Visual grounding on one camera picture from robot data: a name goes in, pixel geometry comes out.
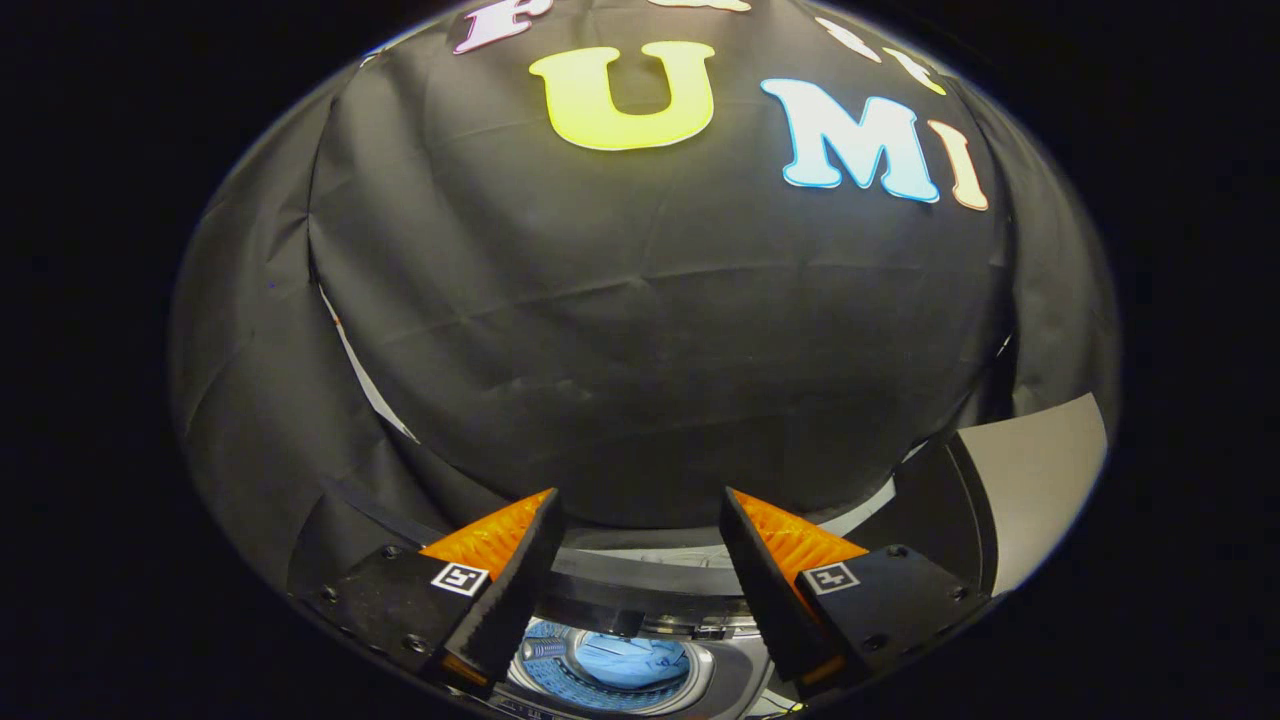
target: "blue cloth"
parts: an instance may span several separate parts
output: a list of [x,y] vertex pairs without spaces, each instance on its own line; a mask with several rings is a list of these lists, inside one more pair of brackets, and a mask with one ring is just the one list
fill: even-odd
[[616,688],[641,688],[689,673],[680,644],[591,633],[573,653],[584,670]]

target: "white panel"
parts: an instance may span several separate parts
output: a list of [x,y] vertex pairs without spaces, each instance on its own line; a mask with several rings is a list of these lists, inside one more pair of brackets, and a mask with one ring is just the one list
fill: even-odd
[[960,430],[996,524],[992,594],[1016,588],[1075,523],[1107,455],[1093,395],[1012,420]]

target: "yellow letter u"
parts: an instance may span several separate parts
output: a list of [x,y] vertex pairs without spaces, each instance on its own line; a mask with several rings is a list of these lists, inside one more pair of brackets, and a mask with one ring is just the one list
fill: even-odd
[[650,42],[640,49],[662,60],[671,105],[649,115],[613,106],[608,64],[614,47],[585,47],[548,55],[529,65],[547,83],[547,111],[556,133],[591,150],[660,147],[687,140],[712,122],[712,85],[703,60],[716,54],[701,42]]

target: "black cloth backdrop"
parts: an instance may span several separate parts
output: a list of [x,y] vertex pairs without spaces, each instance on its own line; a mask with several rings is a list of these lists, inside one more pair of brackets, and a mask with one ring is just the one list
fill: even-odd
[[[438,532],[550,486],[596,527],[709,525],[726,483],[808,514],[847,506],[946,424],[1015,323],[1015,411],[1093,392],[1115,433],[1098,240],[977,88],[934,72],[938,96],[869,63],[814,15],[902,45],[799,1],[740,15],[558,0],[454,56],[475,6],[294,106],[184,260],[174,421],[205,502],[274,587],[300,536],[339,565],[390,537],[343,488]],[[534,60],[618,47],[620,109],[657,111],[664,74],[639,53],[654,40],[716,49],[707,129],[630,152],[556,136]],[[772,77],[855,115],[872,95],[915,110],[942,200],[787,184],[786,115],[759,87]],[[952,201],[925,119],[969,138],[987,211]],[[419,442],[365,398],[321,286]]]

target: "colorful letter cutout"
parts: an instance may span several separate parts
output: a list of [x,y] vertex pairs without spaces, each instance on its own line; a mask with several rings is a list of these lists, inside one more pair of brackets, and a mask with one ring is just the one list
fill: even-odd
[[868,97],[861,122],[854,120],[827,91],[800,79],[774,78],[760,88],[782,102],[791,126],[795,160],[782,177],[801,187],[836,187],[841,173],[827,163],[831,143],[858,187],[870,187],[883,156],[888,172],[881,184],[890,195],[937,202],[941,193],[929,182],[924,152],[915,136],[915,113],[884,97]]
[[973,158],[969,156],[969,140],[956,128],[929,120],[929,127],[942,138],[943,147],[947,149],[947,158],[951,159],[951,170],[956,176],[956,186],[951,188],[951,195],[956,202],[973,210],[986,210],[989,206],[987,196],[982,193],[978,184],[978,173],[973,169]]
[[614,47],[585,47],[549,55],[529,67],[547,85],[547,110],[556,132],[591,150],[660,147],[687,140],[712,122],[712,85],[704,60],[716,54],[700,42],[650,42],[640,49],[662,60],[671,105],[649,115],[620,113],[609,92]]
[[552,0],[502,0],[502,3],[485,5],[467,15],[467,19],[471,20],[471,32],[453,49],[453,54],[461,55],[481,45],[520,35],[534,23],[517,20],[516,15],[541,15],[550,9]]
[[902,67],[906,68],[906,72],[911,73],[911,77],[914,77],[915,79],[920,81],[920,85],[923,85],[924,87],[928,87],[929,90],[932,90],[933,92],[937,92],[938,95],[946,95],[947,94],[947,91],[943,90],[941,85],[938,85],[938,83],[933,82],[932,79],[929,79],[929,70],[928,70],[928,68],[925,68],[924,65],[922,65],[922,64],[916,63],[915,60],[908,58],[906,55],[899,53],[897,50],[891,50],[891,49],[886,47],[884,51],[888,53],[890,55],[897,58],[897,61],[902,63]]
[[824,20],[822,18],[814,18],[814,19],[818,20],[818,24],[827,28],[827,32],[832,37],[838,40],[841,44],[844,44],[845,47],[849,47],[850,50],[858,53],[859,55],[867,58],[868,60],[874,60],[877,63],[881,61],[879,55],[877,55],[874,50],[868,47],[867,44],[863,42],[863,38],[858,37],[856,35],[849,32],[847,29],[837,26],[831,20]]

